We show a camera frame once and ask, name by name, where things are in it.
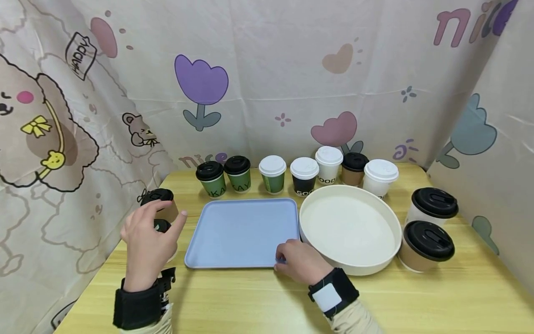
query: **wooden table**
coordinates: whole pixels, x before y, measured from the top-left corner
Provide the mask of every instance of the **wooden table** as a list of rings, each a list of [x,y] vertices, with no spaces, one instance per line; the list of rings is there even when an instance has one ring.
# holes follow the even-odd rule
[[[401,222],[414,189],[430,186],[424,171],[400,164],[400,178],[385,201]],[[286,190],[298,205],[291,175]],[[231,190],[224,199],[269,198],[257,170],[246,195]],[[209,198],[194,172],[170,174],[162,188],[171,189],[179,209],[189,212],[170,263],[177,279],[170,291],[177,333],[328,333],[321,312],[307,296],[307,287],[278,277],[269,269],[190,270],[184,266],[187,246]],[[406,270],[395,257],[383,271],[353,277],[360,299],[388,333],[534,333],[534,301],[462,218],[445,225],[456,254],[439,269],[425,274]],[[120,242],[57,334],[117,333],[112,326],[114,291],[126,268],[126,245]]]

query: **white cup lid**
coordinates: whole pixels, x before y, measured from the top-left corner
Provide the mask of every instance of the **white cup lid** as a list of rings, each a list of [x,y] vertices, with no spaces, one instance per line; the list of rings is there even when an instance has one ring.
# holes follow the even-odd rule
[[[322,165],[340,165],[343,162],[343,153],[335,147],[322,146],[315,153],[315,160]]]
[[[301,180],[309,180],[319,174],[319,165],[317,161],[311,158],[296,158],[289,167],[291,174]]]
[[[364,173],[377,182],[393,182],[399,177],[399,169],[388,160],[373,159],[364,167]]]
[[[286,169],[286,162],[279,156],[267,156],[260,161],[260,173],[265,176],[275,177],[282,175]]]

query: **wrist strap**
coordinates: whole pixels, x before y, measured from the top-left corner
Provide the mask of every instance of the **wrist strap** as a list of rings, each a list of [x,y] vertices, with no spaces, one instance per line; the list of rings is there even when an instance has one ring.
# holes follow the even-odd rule
[[[145,291],[124,291],[124,278],[121,288],[115,291],[115,312],[113,324],[124,330],[134,330],[156,323],[161,318],[168,304],[167,291],[176,281],[176,268],[161,272],[152,287]]]
[[[334,268],[325,278],[316,285],[310,286],[309,289],[308,296],[311,301],[317,303],[325,316],[330,319],[359,297],[358,290],[341,268]]]

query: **black cup lid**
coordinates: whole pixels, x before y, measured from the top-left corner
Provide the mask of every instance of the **black cup lid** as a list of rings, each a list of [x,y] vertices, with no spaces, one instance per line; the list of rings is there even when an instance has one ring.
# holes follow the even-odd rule
[[[438,188],[415,190],[412,203],[421,212],[435,218],[449,219],[458,214],[458,202],[454,196]]]
[[[165,233],[170,229],[170,227],[171,224],[165,219],[154,219],[154,228],[156,231]]]
[[[223,165],[217,161],[206,161],[198,165],[195,175],[199,181],[212,181],[223,174]]]
[[[369,159],[356,152],[349,152],[343,157],[341,165],[352,172],[363,172],[365,165],[369,162]]]
[[[239,175],[250,169],[250,160],[243,156],[233,156],[224,163],[224,171],[230,175]]]
[[[174,195],[172,194],[172,191],[169,189],[164,188],[157,188],[152,191],[147,192],[143,199],[141,200],[141,206],[147,204],[148,202],[152,202],[153,200],[173,200]]]
[[[454,255],[451,237],[436,224],[414,220],[404,227],[404,239],[417,254],[436,262]]]

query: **right hand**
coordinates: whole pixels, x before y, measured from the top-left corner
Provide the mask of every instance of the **right hand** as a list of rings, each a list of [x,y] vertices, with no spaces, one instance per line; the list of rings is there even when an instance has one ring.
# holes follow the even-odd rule
[[[125,291],[149,289],[176,252],[176,242],[187,220],[187,212],[182,211],[166,233],[154,229],[156,212],[170,205],[173,205],[172,201],[157,199],[137,208],[126,218],[121,229],[121,238],[127,246]]]
[[[278,245],[276,258],[286,263],[277,263],[275,271],[307,285],[319,283],[334,269],[315,248],[296,239]]]

